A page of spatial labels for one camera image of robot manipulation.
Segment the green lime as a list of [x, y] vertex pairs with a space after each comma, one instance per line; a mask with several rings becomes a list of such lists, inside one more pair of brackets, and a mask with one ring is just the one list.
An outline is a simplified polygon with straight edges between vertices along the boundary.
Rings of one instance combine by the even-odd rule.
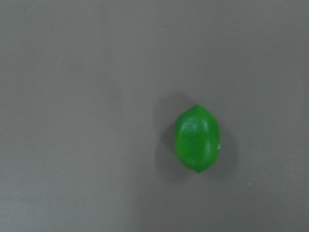
[[217, 119], [202, 105], [195, 105], [178, 116], [174, 126], [174, 149], [188, 169], [201, 173], [217, 160], [220, 150]]

